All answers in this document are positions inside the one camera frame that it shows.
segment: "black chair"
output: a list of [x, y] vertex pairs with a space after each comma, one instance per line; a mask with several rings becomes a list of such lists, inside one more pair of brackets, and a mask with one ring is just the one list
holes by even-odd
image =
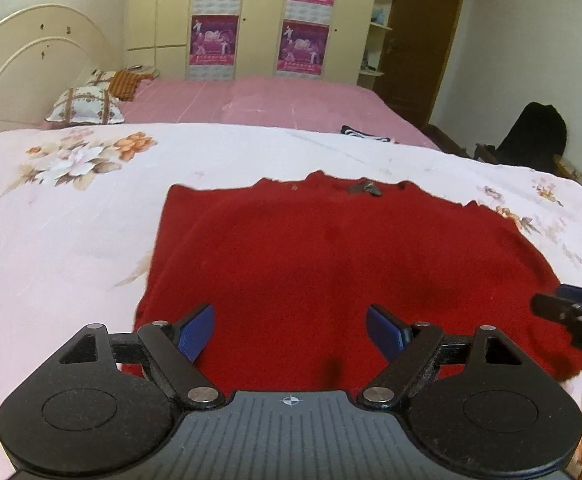
[[476, 160], [491, 164], [526, 166], [555, 174], [555, 155], [563, 155], [567, 125], [552, 105], [529, 103], [500, 146], [477, 144]]

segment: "headboard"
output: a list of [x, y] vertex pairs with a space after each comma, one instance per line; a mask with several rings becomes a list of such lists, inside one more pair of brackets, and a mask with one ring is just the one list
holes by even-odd
[[95, 68], [116, 70], [115, 52], [82, 12], [44, 4], [0, 22], [0, 132], [37, 128], [56, 99]]

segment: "pink bed sheet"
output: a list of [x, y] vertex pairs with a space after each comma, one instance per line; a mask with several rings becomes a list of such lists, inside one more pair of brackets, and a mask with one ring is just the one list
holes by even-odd
[[235, 81], [143, 81], [120, 103], [127, 123], [219, 123], [337, 133], [346, 124], [366, 134], [436, 149], [372, 91], [294, 78]]

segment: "brown door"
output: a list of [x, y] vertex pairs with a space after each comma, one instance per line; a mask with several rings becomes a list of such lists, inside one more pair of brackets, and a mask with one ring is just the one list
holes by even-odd
[[444, 75], [462, 0], [393, 0], [373, 90], [391, 110], [421, 128]]

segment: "red fabric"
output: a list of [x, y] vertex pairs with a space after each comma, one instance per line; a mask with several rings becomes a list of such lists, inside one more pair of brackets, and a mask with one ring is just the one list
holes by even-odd
[[559, 325], [532, 316], [558, 280], [508, 219], [415, 184], [383, 196], [322, 173], [247, 189], [173, 186], [162, 213], [136, 327], [215, 306], [196, 362], [223, 392], [357, 390], [386, 362], [367, 337], [379, 303], [447, 333], [503, 330], [555, 378], [582, 369]]

